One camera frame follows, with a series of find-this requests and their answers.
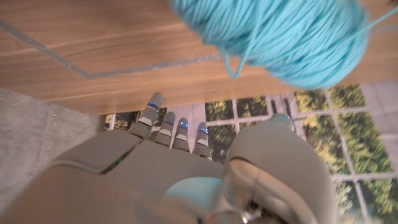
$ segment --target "blue yarn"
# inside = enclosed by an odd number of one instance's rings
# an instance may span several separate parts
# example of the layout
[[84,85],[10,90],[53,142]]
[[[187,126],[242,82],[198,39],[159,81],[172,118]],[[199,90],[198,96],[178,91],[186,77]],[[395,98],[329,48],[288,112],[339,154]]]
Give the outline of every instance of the blue yarn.
[[[243,64],[263,66],[283,82],[328,88],[361,60],[369,29],[355,0],[170,0],[174,11],[203,43],[218,46],[231,78]],[[236,72],[229,55],[241,57]]]

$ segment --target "robotic hand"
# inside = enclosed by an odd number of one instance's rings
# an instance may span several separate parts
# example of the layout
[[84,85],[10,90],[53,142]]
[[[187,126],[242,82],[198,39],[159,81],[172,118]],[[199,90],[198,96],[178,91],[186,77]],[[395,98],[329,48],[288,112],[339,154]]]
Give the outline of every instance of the robotic hand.
[[192,154],[187,119],[172,143],[171,112],[147,140],[161,103],[154,94],[128,132],[100,133],[54,159],[0,223],[337,222],[328,169],[288,116],[242,129],[222,166],[211,160],[205,123]]

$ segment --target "wooden surface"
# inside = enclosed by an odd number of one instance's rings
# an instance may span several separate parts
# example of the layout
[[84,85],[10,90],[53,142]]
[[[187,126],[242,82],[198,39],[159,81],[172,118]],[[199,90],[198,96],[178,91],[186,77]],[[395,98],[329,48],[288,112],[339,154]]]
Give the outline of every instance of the wooden surface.
[[[363,2],[371,20],[391,9],[388,1]],[[167,0],[2,0],[0,17],[89,74],[218,53],[201,44]],[[398,15],[376,28],[341,85],[398,78]],[[0,86],[90,114],[139,110],[156,91],[164,106],[173,106],[294,90],[259,67],[244,67],[232,80],[220,60],[85,79],[3,30]]]

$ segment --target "green foliage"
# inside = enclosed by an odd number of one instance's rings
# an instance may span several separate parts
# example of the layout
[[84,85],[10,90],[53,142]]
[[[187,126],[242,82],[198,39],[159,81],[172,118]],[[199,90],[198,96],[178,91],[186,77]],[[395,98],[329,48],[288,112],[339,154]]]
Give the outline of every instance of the green foliage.
[[393,171],[380,135],[368,113],[341,114],[338,121],[357,173]]
[[161,126],[164,118],[166,117],[167,108],[161,108],[157,113],[156,121],[154,122],[154,126]]
[[364,223],[361,207],[352,182],[335,182],[339,222],[347,224]]
[[299,91],[295,93],[300,112],[328,109],[328,102],[323,90]]
[[157,131],[150,132],[150,134],[148,136],[148,140],[153,141],[155,139],[155,136],[157,133],[158,133]]
[[245,127],[250,127],[253,125],[256,125],[258,123],[258,121],[252,121],[252,122],[247,122],[247,123],[239,123],[239,128],[245,128]]
[[366,206],[374,223],[398,221],[398,183],[396,179],[360,182]]
[[303,129],[308,143],[323,158],[332,174],[349,174],[331,116],[309,116],[303,121]]
[[265,96],[239,99],[236,101],[238,117],[248,118],[251,116],[267,115],[267,101]]
[[228,148],[235,138],[233,125],[208,127],[209,148],[213,161],[224,164]]
[[232,101],[205,103],[206,121],[233,119]]
[[337,86],[329,90],[334,108],[365,106],[359,85]]

